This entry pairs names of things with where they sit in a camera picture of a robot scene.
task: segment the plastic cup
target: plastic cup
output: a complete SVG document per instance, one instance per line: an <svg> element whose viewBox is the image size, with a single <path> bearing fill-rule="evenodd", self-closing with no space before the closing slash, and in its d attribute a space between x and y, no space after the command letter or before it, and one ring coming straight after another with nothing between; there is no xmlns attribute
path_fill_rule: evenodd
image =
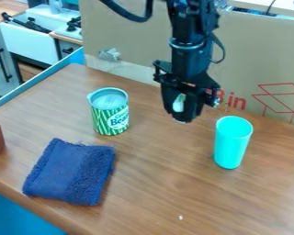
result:
<svg viewBox="0 0 294 235"><path fill-rule="evenodd" d="M215 163L225 169L240 166L252 133L253 125L242 117L220 118L216 123Z"/></svg>

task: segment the black cable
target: black cable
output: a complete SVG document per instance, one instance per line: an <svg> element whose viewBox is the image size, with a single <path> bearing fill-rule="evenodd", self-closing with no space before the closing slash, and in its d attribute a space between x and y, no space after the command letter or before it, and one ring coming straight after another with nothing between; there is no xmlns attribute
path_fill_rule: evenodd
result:
<svg viewBox="0 0 294 235"><path fill-rule="evenodd" d="M103 4L107 5L111 10L115 13L119 14L122 17L125 17L131 21L135 22L146 22L153 15L153 0L146 0L146 8L144 17L137 16L132 14L116 2L114 0L100 0Z"/></svg>
<svg viewBox="0 0 294 235"><path fill-rule="evenodd" d="M271 4L269 5L269 7L268 7L268 9L267 9L267 11L266 11L266 15L268 16L268 14L269 14L269 11L271 10L271 7L273 6L273 4L276 2L276 0L273 0L272 2L271 2Z"/></svg>

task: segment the blue cloth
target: blue cloth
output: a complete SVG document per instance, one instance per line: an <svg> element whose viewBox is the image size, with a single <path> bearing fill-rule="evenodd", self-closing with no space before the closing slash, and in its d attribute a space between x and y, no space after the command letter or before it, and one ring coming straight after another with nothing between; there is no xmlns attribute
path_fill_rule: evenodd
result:
<svg viewBox="0 0 294 235"><path fill-rule="evenodd" d="M114 160L114 147L53 139L27 177L23 192L93 206L100 200Z"/></svg>

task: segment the can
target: can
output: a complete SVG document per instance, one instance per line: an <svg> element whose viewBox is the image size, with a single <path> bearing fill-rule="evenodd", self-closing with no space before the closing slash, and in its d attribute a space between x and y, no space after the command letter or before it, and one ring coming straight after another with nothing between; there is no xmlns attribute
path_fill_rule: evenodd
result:
<svg viewBox="0 0 294 235"><path fill-rule="evenodd" d="M89 94L87 99L96 132L114 136L128 128L129 97L125 91L115 87L101 88Z"/></svg>

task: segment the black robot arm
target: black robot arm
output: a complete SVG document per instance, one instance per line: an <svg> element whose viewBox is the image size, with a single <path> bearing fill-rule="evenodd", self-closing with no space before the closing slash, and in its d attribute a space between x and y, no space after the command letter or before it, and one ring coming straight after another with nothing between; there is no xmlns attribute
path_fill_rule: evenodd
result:
<svg viewBox="0 0 294 235"><path fill-rule="evenodd" d="M100 0L119 15L145 22L153 14L153 0L147 0L145 16L128 12L113 0ZM212 45L225 51L213 34L218 27L219 15L214 0L165 0L172 24L173 36L169 39L172 61L155 61L154 80L161 84L164 108L173 118L191 122L200 115L203 106L217 106L220 86L207 74L212 60Z"/></svg>

